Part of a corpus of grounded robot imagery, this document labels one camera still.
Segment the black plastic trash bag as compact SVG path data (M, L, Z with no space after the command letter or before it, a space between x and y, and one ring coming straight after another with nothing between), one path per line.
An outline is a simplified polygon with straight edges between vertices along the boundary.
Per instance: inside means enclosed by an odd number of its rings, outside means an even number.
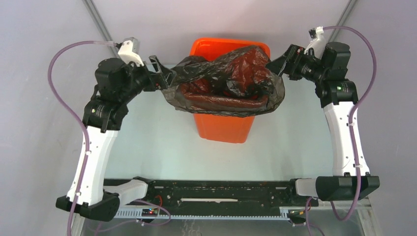
M193 114L244 118L271 113L283 102L285 87L282 77L266 68L269 62L255 45L213 61L188 56L172 68L176 76L162 94L176 110Z

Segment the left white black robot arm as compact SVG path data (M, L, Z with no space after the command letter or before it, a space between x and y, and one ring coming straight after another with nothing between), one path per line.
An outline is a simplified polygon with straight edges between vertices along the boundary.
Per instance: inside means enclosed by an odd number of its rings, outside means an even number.
M108 222L122 205L135 199L149 205L155 200L155 191L138 179L104 186L109 155L128 113L128 103L143 91L167 89L176 76L157 57L149 59L153 71L132 59L109 58L98 64L94 74L97 83L82 118L84 137L76 175L67 194L57 198L57 208Z

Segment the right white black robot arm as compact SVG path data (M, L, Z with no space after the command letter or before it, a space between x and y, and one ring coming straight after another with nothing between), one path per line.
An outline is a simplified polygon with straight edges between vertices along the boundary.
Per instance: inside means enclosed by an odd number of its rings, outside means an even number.
M305 78L315 84L333 148L333 175L295 179L286 199L294 206L306 197L322 201L361 200L380 187L380 179L370 173L358 128L354 126L357 114L350 114L359 101L355 83L346 78L350 47L330 42L320 59L314 53L313 49L292 44L282 56L266 65L276 75L285 74L295 81Z

